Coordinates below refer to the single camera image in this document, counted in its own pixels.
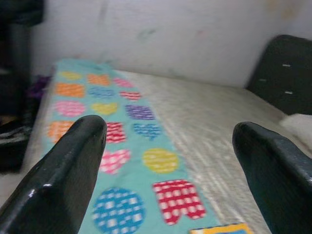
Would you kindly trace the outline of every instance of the yellow book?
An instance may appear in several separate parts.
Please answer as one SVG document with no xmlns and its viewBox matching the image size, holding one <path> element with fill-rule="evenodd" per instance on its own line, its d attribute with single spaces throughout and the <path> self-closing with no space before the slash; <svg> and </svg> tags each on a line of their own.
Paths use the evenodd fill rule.
<svg viewBox="0 0 312 234">
<path fill-rule="evenodd" d="M 253 234 L 246 223 L 191 230 L 190 234 Z"/>
</svg>

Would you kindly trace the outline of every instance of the turquoise blanket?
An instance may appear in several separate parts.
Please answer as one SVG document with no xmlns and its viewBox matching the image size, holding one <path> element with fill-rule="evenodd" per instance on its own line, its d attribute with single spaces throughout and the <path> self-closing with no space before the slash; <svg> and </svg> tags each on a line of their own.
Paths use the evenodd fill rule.
<svg viewBox="0 0 312 234">
<path fill-rule="evenodd" d="M 106 64 L 57 63 L 48 152 L 75 120 L 99 115 L 107 144 L 80 234 L 186 234 L 219 222 L 147 100 Z"/>
</svg>

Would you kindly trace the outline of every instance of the white mattress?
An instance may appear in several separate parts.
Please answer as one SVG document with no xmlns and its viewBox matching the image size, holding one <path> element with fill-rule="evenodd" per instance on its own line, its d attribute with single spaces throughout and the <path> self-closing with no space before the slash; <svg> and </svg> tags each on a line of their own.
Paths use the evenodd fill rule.
<svg viewBox="0 0 312 234">
<path fill-rule="evenodd" d="M 244 89 L 120 72 L 148 98 L 221 223 L 247 222 L 256 234 L 270 233 L 234 154 L 232 131 L 237 123 L 252 121 L 289 137 L 306 153 L 300 142 L 278 125 L 285 115 Z M 49 117 L 50 93 L 41 106 L 22 172 L 1 192 L 0 205 L 42 157 L 40 139 Z"/>
</svg>

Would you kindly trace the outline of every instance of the yellow circle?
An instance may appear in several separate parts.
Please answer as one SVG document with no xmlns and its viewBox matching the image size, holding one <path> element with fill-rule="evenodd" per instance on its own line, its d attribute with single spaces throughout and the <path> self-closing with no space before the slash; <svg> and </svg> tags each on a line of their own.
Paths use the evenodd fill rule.
<svg viewBox="0 0 312 234">
<path fill-rule="evenodd" d="M 173 172 L 179 166 L 177 155 L 165 149 L 149 149 L 145 151 L 143 162 L 150 170 L 160 174 Z"/>
</svg>

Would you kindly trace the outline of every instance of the yellow heart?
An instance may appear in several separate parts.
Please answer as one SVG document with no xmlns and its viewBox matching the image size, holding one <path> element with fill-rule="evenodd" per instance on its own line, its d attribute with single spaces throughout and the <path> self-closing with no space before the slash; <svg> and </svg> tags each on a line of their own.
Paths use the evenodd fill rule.
<svg viewBox="0 0 312 234">
<path fill-rule="evenodd" d="M 82 75 L 76 72 L 61 72 L 61 76 L 65 77 L 68 80 L 81 79 Z"/>
<path fill-rule="evenodd" d="M 110 104 L 94 103 L 92 104 L 92 109 L 103 115 L 111 115 L 117 111 L 118 103 L 110 103 Z"/>
</svg>

